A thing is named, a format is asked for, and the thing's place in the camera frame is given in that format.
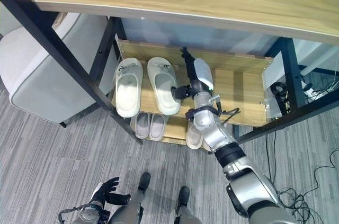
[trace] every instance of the power strip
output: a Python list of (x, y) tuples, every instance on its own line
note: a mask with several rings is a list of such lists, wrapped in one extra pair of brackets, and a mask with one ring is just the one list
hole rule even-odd
[[(306, 84), (303, 81), (301, 81), (301, 85), (302, 85), (302, 89), (304, 89), (306, 87)], [(325, 96), (327, 92), (317, 93), (312, 88), (310, 88), (309, 90), (305, 91), (304, 93), (305, 93), (306, 96), (309, 97), (310, 100), (315, 101), (316, 99)]]

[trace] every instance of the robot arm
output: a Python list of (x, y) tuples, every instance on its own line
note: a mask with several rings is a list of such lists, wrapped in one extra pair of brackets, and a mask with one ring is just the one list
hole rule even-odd
[[(186, 113), (195, 127), (203, 134), (204, 140), (215, 153), (226, 179), (227, 193), (235, 210), (248, 217), (251, 224), (285, 223), (296, 224), (279, 206), (275, 188), (254, 162), (245, 155), (234, 137), (220, 121), (220, 99), (212, 96), (213, 81), (209, 66), (200, 58), (194, 59), (182, 49), (190, 85), (172, 88), (176, 98), (193, 97), (194, 109)], [(217, 101), (218, 109), (213, 107)]]

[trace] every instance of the slipper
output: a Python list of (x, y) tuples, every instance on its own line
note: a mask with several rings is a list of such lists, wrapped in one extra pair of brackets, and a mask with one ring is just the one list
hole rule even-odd
[(151, 114), (140, 112), (135, 118), (136, 137), (144, 139), (148, 137)]
[(149, 129), (149, 138), (154, 141), (160, 141), (165, 133), (168, 116), (161, 114), (152, 115)]
[(210, 148), (209, 145), (207, 145), (205, 140), (202, 142), (202, 146), (206, 151), (212, 151), (212, 149)]
[(179, 111), (180, 100), (172, 97), (171, 87), (177, 87), (173, 66), (162, 57), (153, 57), (148, 61), (147, 73), (156, 96), (159, 111), (172, 115)]
[(188, 127), (187, 127), (187, 133), (186, 133), (186, 145), (191, 149), (198, 149), (201, 147), (202, 142), (203, 142), (203, 135), (194, 126), (193, 122), (189, 122)]
[(124, 59), (115, 76), (115, 104), (122, 117), (134, 117), (140, 110), (142, 66), (136, 58)]

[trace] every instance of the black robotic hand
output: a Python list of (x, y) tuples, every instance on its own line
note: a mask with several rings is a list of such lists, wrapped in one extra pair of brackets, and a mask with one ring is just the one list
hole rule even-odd
[(103, 183), (100, 189), (94, 193), (92, 199), (90, 200), (90, 203), (93, 201), (100, 202), (103, 208), (105, 206), (105, 202), (107, 202), (108, 204), (126, 205), (131, 198), (131, 195), (112, 193), (117, 189), (117, 186), (119, 184), (118, 180), (119, 177), (115, 177)]

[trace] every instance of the chair backrest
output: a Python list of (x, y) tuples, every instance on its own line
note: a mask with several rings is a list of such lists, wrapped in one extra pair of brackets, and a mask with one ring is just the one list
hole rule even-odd
[(5, 36), (21, 27), (21, 23), (0, 3), (0, 34)]

